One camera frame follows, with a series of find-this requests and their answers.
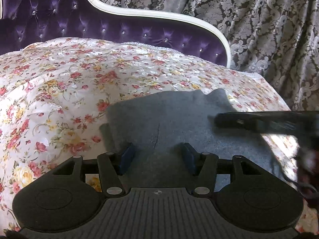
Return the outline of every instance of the lace trim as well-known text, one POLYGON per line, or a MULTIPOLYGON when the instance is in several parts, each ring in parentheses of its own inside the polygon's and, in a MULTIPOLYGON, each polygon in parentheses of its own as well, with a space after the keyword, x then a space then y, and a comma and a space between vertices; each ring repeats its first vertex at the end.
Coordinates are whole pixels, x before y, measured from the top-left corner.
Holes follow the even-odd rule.
POLYGON ((124 42, 121 43, 121 45, 140 45, 140 46, 145 46, 145 47, 149 47, 149 48, 153 48, 153 49, 160 49, 160 50, 166 50, 166 51, 171 51, 171 52, 175 52, 175 53, 181 53, 175 49, 172 48, 168 48, 168 47, 156 47, 156 46, 152 46, 152 45, 148 45, 148 44, 144 44, 144 43, 139 43, 139 42, 124 42))

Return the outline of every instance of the pink rose print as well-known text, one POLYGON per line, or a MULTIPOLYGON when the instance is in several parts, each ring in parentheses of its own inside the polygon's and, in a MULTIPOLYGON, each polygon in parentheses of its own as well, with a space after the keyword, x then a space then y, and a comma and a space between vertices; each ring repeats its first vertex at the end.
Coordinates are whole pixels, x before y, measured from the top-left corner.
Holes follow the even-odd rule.
POLYGON ((222 79, 221 82, 222 82, 223 84, 230 84, 229 80, 227 80, 227 79, 222 79))
POLYGON ((36 178, 39 178, 41 176, 41 169, 39 167, 36 167, 33 169, 33 174, 36 178))
POLYGON ((239 97, 239 96, 240 96, 240 94, 239 94, 238 92, 232 91, 232 93, 234 93, 234 95, 235 95, 236 97, 239 97))
POLYGON ((13 136, 16 132, 17 132, 17 128, 15 128, 14 130, 12 130, 12 132, 11 132, 11 136, 13 136))
POLYGON ((163 87, 160 84, 156 84, 153 86, 156 90, 162 90, 163 87))
POLYGON ((76 118, 75 120, 73 120, 74 123, 81 123, 81 119, 80 118, 76 118))
POLYGON ((3 95, 7 92, 7 89, 5 87, 0 88, 0 95, 3 95))
POLYGON ((8 111, 7 111, 7 116, 8 116, 9 119, 12 119, 12 118, 13 118, 13 114, 14 114, 14 112, 12 112, 13 107, 14 107, 14 106, 11 105, 11 106, 9 107, 8 111))
POLYGON ((101 79, 98 81, 98 84, 110 82, 110 81, 113 81, 114 79, 117 79, 117 78, 118 78, 117 74, 113 70, 113 71, 110 71, 107 74, 101 76, 101 79))
POLYGON ((182 86, 189 87, 189 84, 188 84, 187 82, 180 82, 180 84, 181 84, 182 86))
POLYGON ((99 136, 94 136, 94 137, 92 137, 92 140, 93 140, 93 142, 95 142, 95 143, 101 142, 101 138, 100 138, 99 136))
POLYGON ((47 99, 47 100, 51 100, 52 99, 52 96, 50 94, 48 94, 48 93, 45 93, 45 92, 41 93, 40 96, 42 98, 44 98, 44 99, 47 99))
POLYGON ((89 64, 81 64, 80 66, 82 68, 84 68, 85 70, 90 69, 90 65, 89 64))
POLYGON ((62 91, 66 90, 68 85, 64 82, 58 82, 58 88, 62 91))
POLYGON ((14 73, 14 74, 19 74, 19 73, 21 73, 21 72, 22 72, 21 69, 14 69, 14 70, 13 70, 13 73, 14 73))
POLYGON ((107 106, 109 106, 110 104, 104 102, 104 100, 99 100, 98 104, 96 104, 96 105, 98 106, 98 111, 103 112, 103 111, 105 111, 107 106))
POLYGON ((70 58, 69 62, 76 62, 77 60, 77 58, 70 58))
POLYGON ((36 164, 33 161, 29 162, 29 164, 28 164, 28 167, 30 168, 31 171, 34 171, 37 166, 38 166, 38 164, 36 164))
POLYGON ((8 148, 8 149, 11 149, 11 148, 15 147, 15 145, 16 145, 17 141, 20 139, 20 137, 21 137, 20 135, 15 135, 15 136, 9 141, 7 148, 8 148))
POLYGON ((21 127, 21 133, 23 133, 27 128, 29 128, 29 119, 26 119, 21 127))
POLYGON ((83 142, 70 146, 70 153, 73 154, 74 156, 77 155, 78 152, 85 151, 85 150, 86 150, 86 146, 85 146, 85 143, 83 142))
POLYGON ((79 76, 81 76, 82 74, 80 72, 74 72, 72 73, 70 76, 71 78, 75 79, 75 78, 78 78, 79 76))
POLYGON ((30 84, 30 82, 28 82, 27 87, 24 89, 26 92, 29 92, 31 90, 33 90, 34 85, 30 84))
POLYGON ((20 190, 21 189, 20 189, 19 184, 17 182, 14 182, 13 183, 13 192, 14 192, 14 194, 17 194, 20 190))
POLYGON ((92 115, 85 115, 84 119, 88 122, 88 123, 92 123, 94 121, 92 115))
POLYGON ((39 151, 39 152, 47 151, 46 146, 43 143, 36 142, 35 147, 36 147, 37 151, 39 151))
POLYGON ((151 59, 151 61, 157 65, 163 65, 165 63, 165 61, 158 60, 158 59, 151 59))

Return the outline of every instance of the gray towel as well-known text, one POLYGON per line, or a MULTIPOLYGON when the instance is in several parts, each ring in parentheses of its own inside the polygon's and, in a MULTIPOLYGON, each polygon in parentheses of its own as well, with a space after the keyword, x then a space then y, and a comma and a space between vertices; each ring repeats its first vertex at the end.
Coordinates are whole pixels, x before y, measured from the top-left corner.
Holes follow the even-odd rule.
MULTIPOLYGON (((223 89, 208 95, 200 90, 164 91, 109 106, 106 115, 111 135, 104 135, 105 143, 113 139, 115 150, 120 151, 132 142, 137 149, 128 172, 121 177, 124 187, 192 186, 196 177, 186 170, 180 152, 184 142, 223 159, 243 155, 280 176, 279 164, 259 134, 214 126, 216 114, 234 111, 223 89)), ((215 190, 228 183, 227 177, 218 177, 215 190)))

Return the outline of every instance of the yellow flower print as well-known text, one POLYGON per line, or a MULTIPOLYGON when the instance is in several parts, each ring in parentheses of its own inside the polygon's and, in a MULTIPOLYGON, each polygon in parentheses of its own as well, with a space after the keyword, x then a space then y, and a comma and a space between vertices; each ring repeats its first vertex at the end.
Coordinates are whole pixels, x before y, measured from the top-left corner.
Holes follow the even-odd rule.
POLYGON ((93 177, 88 184, 92 186, 96 191, 102 192, 100 181, 97 177, 93 177))
POLYGON ((196 89, 196 90, 200 89, 200 86, 198 86, 198 85, 195 84, 195 83, 192 83, 192 87, 193 87, 194 89, 196 89))
POLYGON ((94 69, 95 71, 100 71, 102 68, 101 68, 100 65, 96 65, 96 66, 93 67, 93 69, 94 69))
POLYGON ((20 120, 22 118, 22 115, 24 113, 25 109, 24 108, 21 108, 21 107, 18 107, 18 110, 17 110, 17 120, 20 120))
POLYGON ((62 132, 59 134, 59 137, 59 141, 64 145, 76 145, 81 142, 80 136, 71 129, 62 130, 62 132))
POLYGON ((13 175, 14 179, 18 184, 22 185, 22 187, 29 185, 33 179, 32 170, 29 167, 17 166, 14 169, 13 175))
POLYGON ((50 131, 55 130, 55 129, 56 129, 56 126, 49 126, 50 131))
POLYGON ((58 85, 58 81, 57 80, 50 80, 50 81, 47 81, 46 84, 48 85, 48 87, 52 87, 54 85, 58 85))

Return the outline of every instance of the gray damask fabric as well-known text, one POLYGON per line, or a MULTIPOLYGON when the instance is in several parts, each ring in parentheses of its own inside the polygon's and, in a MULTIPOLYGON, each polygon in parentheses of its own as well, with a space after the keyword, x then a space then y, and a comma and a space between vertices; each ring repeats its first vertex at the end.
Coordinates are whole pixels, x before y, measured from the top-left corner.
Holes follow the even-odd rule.
POLYGON ((229 41, 231 68, 257 72, 293 110, 319 110, 319 0, 101 0, 200 18, 229 41))

